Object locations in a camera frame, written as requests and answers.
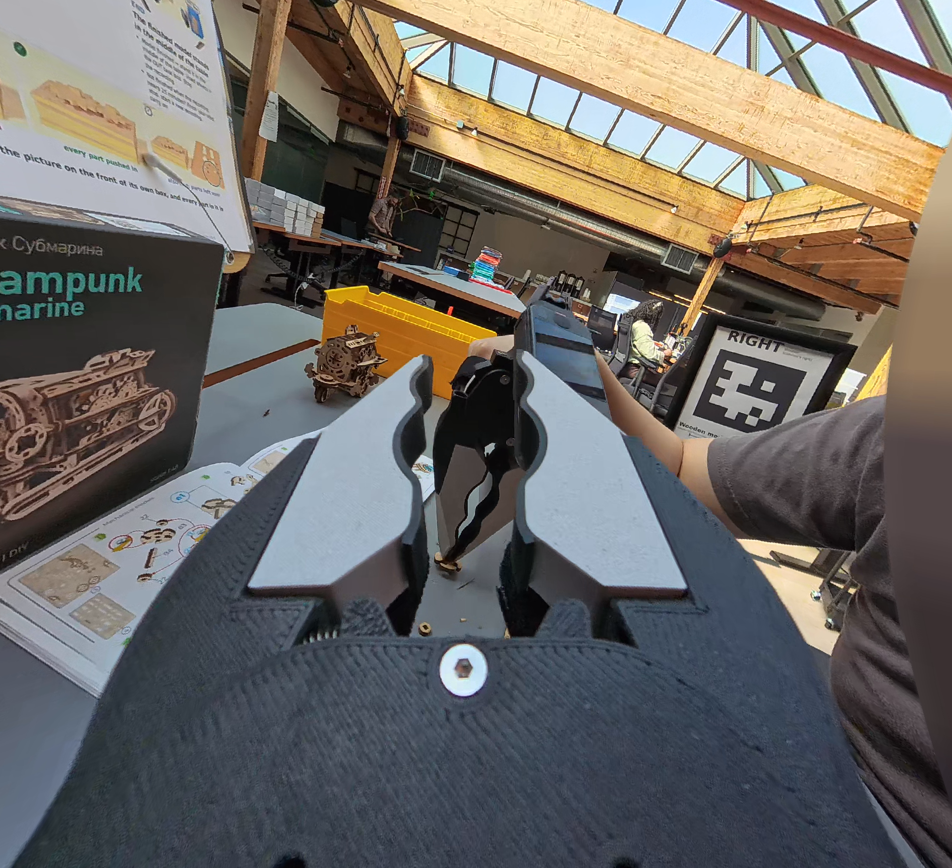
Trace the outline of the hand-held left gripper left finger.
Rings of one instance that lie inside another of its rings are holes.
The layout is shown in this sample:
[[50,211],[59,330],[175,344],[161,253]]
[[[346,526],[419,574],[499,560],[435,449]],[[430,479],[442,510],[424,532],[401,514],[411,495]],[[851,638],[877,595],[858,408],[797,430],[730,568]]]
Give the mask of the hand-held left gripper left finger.
[[252,572],[257,597],[375,600],[411,634],[428,570],[422,484],[433,362],[418,355],[303,443],[300,471]]

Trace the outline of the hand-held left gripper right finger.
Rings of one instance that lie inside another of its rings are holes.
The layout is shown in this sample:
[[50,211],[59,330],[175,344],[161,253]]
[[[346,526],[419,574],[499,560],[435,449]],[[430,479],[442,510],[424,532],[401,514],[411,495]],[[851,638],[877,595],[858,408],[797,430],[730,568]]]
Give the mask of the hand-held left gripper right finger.
[[541,353],[517,351],[515,490],[499,602],[512,637],[534,636],[565,600],[596,635],[613,634],[622,601],[679,608],[688,584],[623,432],[612,422],[597,358],[570,352],[562,378]]

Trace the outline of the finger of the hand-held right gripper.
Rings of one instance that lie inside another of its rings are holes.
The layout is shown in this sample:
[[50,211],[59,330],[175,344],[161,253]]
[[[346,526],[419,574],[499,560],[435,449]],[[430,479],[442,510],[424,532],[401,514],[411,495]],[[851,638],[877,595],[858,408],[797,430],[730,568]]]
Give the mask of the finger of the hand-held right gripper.
[[468,497],[467,514],[454,544],[455,563],[512,521],[520,481],[513,443],[493,446],[485,453],[484,475]]
[[434,454],[438,552],[435,562],[450,563],[469,513],[470,494],[480,485],[480,451],[453,446]]

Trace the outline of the person's right forearm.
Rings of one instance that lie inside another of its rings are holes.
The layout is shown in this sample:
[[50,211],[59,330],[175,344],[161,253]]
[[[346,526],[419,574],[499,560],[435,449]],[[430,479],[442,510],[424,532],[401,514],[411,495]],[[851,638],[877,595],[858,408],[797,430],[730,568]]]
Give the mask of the person's right forearm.
[[626,436],[638,439],[736,538],[746,539],[715,494],[708,473],[708,449],[712,440],[680,439],[625,391],[599,351],[594,355],[612,422]]

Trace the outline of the assembled wooden model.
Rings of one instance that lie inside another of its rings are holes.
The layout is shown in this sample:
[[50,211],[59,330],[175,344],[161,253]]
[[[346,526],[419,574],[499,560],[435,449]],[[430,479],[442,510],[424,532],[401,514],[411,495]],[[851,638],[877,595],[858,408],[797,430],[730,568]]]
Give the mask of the assembled wooden model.
[[357,325],[350,325],[344,334],[331,337],[319,344],[314,353],[315,362],[304,367],[304,374],[311,380],[314,398],[324,404],[331,393],[340,391],[353,398],[363,398],[383,378],[378,367],[387,359],[377,351],[377,331],[363,332]]

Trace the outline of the black model kit box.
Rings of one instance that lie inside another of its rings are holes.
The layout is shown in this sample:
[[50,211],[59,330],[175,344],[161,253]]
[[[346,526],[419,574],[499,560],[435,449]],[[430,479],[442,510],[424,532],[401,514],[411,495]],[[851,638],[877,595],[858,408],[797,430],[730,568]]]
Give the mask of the black model kit box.
[[182,471],[225,249],[2,198],[1,567]]

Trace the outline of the yellow plastic bin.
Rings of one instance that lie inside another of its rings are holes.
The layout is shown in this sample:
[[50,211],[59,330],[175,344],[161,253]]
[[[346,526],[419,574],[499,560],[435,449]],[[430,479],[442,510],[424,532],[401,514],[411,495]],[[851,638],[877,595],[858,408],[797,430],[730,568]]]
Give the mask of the yellow plastic bin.
[[367,286],[330,289],[323,310],[322,339],[342,335],[349,326],[377,332],[377,351],[387,362],[377,368],[389,377],[425,354],[433,362],[433,395],[448,400],[451,381],[469,355],[470,345],[494,337],[491,330],[450,317],[428,306],[373,293]]

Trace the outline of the grey topped table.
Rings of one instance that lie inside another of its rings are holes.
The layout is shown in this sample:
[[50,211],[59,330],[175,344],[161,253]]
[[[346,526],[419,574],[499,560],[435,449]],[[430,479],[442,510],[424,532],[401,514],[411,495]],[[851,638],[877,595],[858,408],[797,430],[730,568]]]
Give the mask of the grey topped table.
[[511,291],[497,289],[479,281],[463,280],[444,271],[384,260],[379,261],[377,267],[381,272],[411,282],[420,289],[429,289],[445,298],[452,297],[457,302],[476,305],[510,319],[517,319],[526,309],[522,300]]

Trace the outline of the black framed marker sign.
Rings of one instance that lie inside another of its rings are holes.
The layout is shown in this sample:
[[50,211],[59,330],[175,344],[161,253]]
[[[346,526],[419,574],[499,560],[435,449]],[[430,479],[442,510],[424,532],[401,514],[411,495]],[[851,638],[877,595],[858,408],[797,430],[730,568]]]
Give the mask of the black framed marker sign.
[[825,410],[855,352],[835,338],[708,315],[674,368],[661,421],[683,439],[776,428]]

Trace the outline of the wooden desk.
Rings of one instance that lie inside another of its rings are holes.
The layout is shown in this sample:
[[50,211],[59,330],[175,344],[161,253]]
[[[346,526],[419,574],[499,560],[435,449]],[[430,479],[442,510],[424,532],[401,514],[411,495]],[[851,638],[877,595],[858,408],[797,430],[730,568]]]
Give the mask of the wooden desk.
[[263,222],[252,226],[259,248],[276,268],[275,275],[284,276],[288,297],[297,287],[335,289],[340,274],[352,267],[361,270],[365,258],[376,263],[422,254],[420,247],[387,239],[366,240],[324,230],[305,235]]

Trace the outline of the black rolling cart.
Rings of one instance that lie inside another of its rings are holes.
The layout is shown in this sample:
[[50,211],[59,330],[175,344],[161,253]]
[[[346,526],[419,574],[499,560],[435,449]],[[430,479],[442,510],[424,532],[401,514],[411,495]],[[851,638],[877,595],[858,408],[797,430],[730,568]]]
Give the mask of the black rolling cart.
[[859,586],[852,575],[857,553],[820,548],[810,562],[777,550],[769,551],[769,555],[779,565],[820,578],[811,598],[823,606],[827,629],[840,632],[849,603]]

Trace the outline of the open instruction booklet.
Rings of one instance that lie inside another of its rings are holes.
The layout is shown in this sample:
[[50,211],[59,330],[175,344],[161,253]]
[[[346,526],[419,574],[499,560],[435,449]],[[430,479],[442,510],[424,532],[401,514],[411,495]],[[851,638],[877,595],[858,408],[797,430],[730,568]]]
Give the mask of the open instruction booklet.
[[100,696],[132,635],[196,545],[258,481],[318,430],[243,463],[165,482],[2,575],[2,634]]

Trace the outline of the stack of white boxes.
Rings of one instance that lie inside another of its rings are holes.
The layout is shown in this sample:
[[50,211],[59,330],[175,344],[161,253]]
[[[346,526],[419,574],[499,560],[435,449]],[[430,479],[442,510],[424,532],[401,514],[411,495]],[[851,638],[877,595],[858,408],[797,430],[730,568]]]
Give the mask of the stack of white boxes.
[[310,239],[320,237],[325,217],[322,205],[252,178],[244,178],[244,188],[249,215],[257,228]]

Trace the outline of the white instruction poster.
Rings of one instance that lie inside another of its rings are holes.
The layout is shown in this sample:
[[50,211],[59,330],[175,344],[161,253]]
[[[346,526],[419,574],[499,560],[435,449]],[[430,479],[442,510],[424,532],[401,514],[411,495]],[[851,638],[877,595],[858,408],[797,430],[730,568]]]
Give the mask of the white instruction poster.
[[211,0],[1,0],[2,196],[253,251]]

